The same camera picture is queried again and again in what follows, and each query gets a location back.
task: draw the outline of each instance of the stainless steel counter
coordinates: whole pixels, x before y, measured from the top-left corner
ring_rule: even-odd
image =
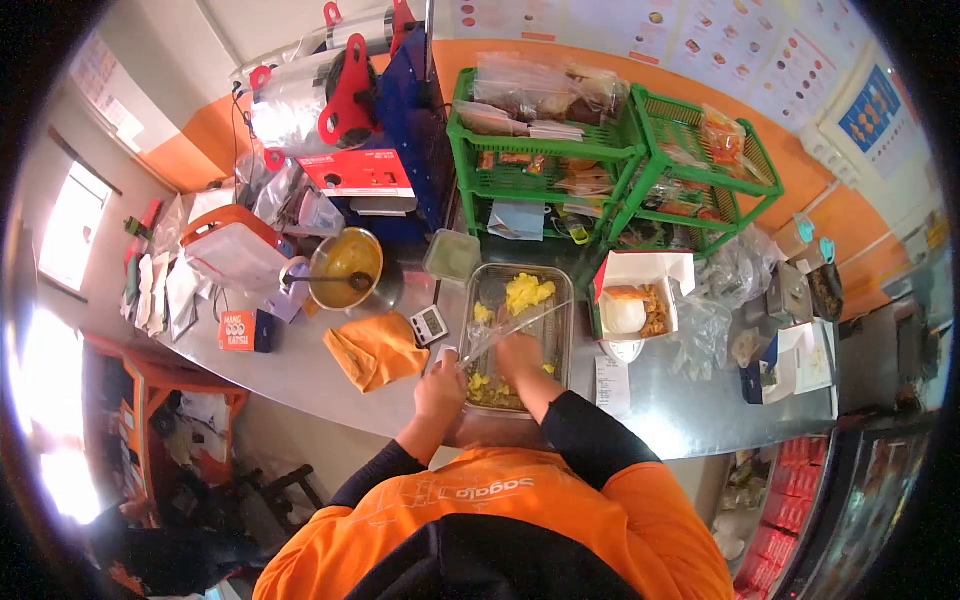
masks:
[[[510,260],[569,269],[562,253],[549,245],[540,252],[525,252],[517,260],[510,246],[485,245],[486,260]],[[465,315],[466,290],[436,284],[415,260],[404,263],[405,289],[397,311],[411,316],[426,306],[440,307],[450,336],[432,347],[433,364],[440,344],[457,346]],[[255,305],[240,295],[228,294],[231,310]],[[348,322],[343,313],[321,311],[312,319],[302,312],[291,324],[279,324],[276,350],[272,354],[224,352],[217,348],[217,324],[209,301],[198,305],[200,320],[175,344],[169,333],[160,336],[164,345],[258,394],[305,413],[333,420],[382,436],[393,437],[414,415],[416,377],[408,377],[370,394],[360,394],[347,380],[326,349],[323,336],[331,327]],[[722,454],[743,448],[781,442],[832,427],[835,412],[828,389],[790,396],[769,406],[744,401],[736,370],[715,372],[710,381],[690,381],[669,371],[677,345],[664,339],[648,341],[630,366],[632,403],[623,423],[638,434],[662,459]],[[585,302],[578,302],[573,370],[570,388],[594,398],[594,358],[602,350],[590,338]],[[531,420],[502,419],[466,413],[447,438],[451,445],[542,444]]]

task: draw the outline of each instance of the orange towel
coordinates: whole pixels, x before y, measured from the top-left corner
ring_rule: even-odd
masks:
[[[330,329],[324,343],[364,394],[423,371],[430,357],[430,350],[417,348],[414,330],[397,312]]]

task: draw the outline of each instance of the orange box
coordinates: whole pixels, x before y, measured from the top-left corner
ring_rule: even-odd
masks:
[[[220,349],[269,353],[273,348],[274,316],[256,310],[228,310],[220,313]]]

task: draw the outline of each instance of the orange t-shirt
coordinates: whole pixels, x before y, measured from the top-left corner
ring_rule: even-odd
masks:
[[[719,548],[667,467],[625,468],[600,493],[560,455],[517,448],[468,451],[437,471],[379,484],[354,510],[318,511],[267,565],[253,597],[343,598],[423,525],[458,513],[578,541],[646,600],[733,597]]]

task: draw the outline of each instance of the green plastic rack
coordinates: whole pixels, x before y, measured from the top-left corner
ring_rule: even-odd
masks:
[[[476,69],[460,72],[453,97],[455,100],[471,100]],[[456,108],[452,108],[446,132],[453,148],[457,169],[457,186],[470,235],[486,231],[492,200],[512,202],[537,202],[550,204],[586,204],[580,198],[569,196],[553,184],[564,176],[556,159],[548,159],[542,175],[531,176],[523,172],[526,165],[500,164],[489,171],[477,171],[481,152],[522,153],[554,157],[571,157],[597,160],[611,175],[613,192],[603,202],[604,210],[595,226],[596,231],[605,230],[605,225],[623,196],[636,172],[637,166],[647,157],[647,146],[641,130],[640,114],[634,107],[633,95],[615,122],[599,127],[567,121],[568,125],[584,130],[584,141],[535,139],[506,135],[481,135],[463,126]],[[547,237],[553,231],[544,230]]]
[[[780,176],[749,121],[737,121],[747,132],[744,155],[767,180],[769,184],[766,185],[758,180],[737,179],[731,176],[726,167],[713,164],[709,147],[700,132],[700,124],[704,118],[700,108],[653,94],[638,84],[632,86],[631,95],[636,104],[644,142],[649,149],[649,159],[638,165],[633,189],[623,205],[614,210],[615,216],[603,233],[605,248],[626,249],[627,247],[619,245],[617,240],[630,221],[639,218],[689,228],[697,257],[706,258],[733,239],[783,195]],[[696,159],[710,165],[709,169],[677,164],[664,150],[668,145],[684,149]],[[702,200],[718,210],[722,221],[681,217],[644,209],[642,203],[660,177],[709,186],[709,191],[696,193],[705,195]],[[737,194],[762,200],[749,213],[743,214]]]

